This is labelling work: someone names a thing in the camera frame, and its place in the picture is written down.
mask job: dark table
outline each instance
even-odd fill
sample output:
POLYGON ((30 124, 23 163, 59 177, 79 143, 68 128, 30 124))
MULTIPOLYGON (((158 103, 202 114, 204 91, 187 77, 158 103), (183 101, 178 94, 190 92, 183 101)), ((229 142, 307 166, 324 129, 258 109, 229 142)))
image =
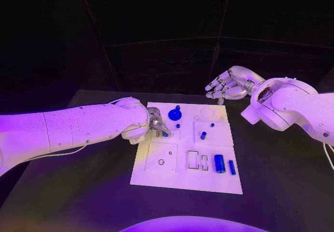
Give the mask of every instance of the dark table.
MULTIPOLYGON (((68 107, 132 96, 141 103, 214 104, 204 96, 78 91, 68 107)), ((118 231, 167 216, 232 220, 268 231, 334 231, 334 172, 321 142, 285 132, 226 101, 243 195, 130 185, 137 145, 118 136, 30 162, 0 209, 0 231, 118 231)))

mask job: white board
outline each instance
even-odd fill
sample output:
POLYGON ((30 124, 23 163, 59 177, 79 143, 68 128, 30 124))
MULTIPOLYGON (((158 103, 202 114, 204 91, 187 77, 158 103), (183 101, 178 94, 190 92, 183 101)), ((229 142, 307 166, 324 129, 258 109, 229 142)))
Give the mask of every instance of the white board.
POLYGON ((160 109, 171 135, 163 137, 155 131, 145 134, 138 144, 130 184, 242 194, 225 106, 148 102, 147 107, 160 109), (183 116, 173 121, 167 115, 177 105, 183 116), (200 139, 203 131, 207 133, 204 140, 200 139), (214 169, 217 154, 225 158, 226 172, 222 174, 214 169), (230 174, 229 160, 236 175, 230 174))

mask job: white cable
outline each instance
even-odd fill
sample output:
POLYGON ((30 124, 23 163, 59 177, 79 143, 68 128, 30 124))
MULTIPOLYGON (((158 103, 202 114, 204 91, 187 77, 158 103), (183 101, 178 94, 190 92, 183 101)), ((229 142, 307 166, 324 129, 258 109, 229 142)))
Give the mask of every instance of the white cable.
POLYGON ((325 155, 327 155, 327 158, 328 158, 328 161, 330 161, 330 164, 331 164, 333 170, 334 170, 334 165, 333 165, 333 161, 331 161, 331 158, 330 158, 330 155, 328 155, 328 152, 327 152, 325 143, 322 143, 322 144, 324 144, 324 151, 325 151, 325 155))
POLYGON ((86 145, 85 145, 81 149, 78 149, 76 151, 69 152, 69 153, 50 154, 50 155, 37 156, 37 157, 35 157, 35 158, 27 159, 24 162, 27 162, 27 161, 30 161, 30 160, 35 160, 35 159, 39 159, 39 158, 43 158, 43 157, 49 157, 49 156, 65 156, 65 155, 70 155, 70 154, 76 153, 78 151, 81 151, 85 147, 86 147, 86 145))
POLYGON ((119 100, 122 100, 122 99, 130 99, 130 98, 132 98, 132 97, 119 98, 119 99, 117 99, 117 100, 111 101, 108 104, 112 104, 114 102, 118 102, 119 100))

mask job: black background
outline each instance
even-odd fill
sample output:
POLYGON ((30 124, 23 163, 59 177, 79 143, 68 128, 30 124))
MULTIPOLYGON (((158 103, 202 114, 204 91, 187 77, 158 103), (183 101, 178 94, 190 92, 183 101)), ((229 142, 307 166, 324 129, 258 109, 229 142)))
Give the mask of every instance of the black background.
MULTIPOLYGON (((1 1, 0 20, 3 113, 65 108, 78 89, 204 94, 233 65, 334 91, 325 2, 1 1)), ((24 166, 0 179, 0 203, 24 166)))

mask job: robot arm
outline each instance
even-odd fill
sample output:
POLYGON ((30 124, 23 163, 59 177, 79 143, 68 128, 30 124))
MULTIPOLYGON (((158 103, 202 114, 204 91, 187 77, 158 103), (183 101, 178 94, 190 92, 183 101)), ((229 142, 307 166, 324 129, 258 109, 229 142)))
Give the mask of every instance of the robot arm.
POLYGON ((134 98, 43 113, 0 116, 0 176, 19 163, 60 150, 86 146, 119 134, 131 144, 148 130, 170 131, 157 108, 134 98))
POLYGON ((250 95, 250 105, 242 112, 250 124, 262 120, 271 128, 284 131, 295 123, 315 140, 334 145, 334 93, 318 94, 308 84, 291 78, 265 80, 240 66, 219 75, 206 91, 212 87, 216 88, 207 97, 213 99, 240 99, 250 95))

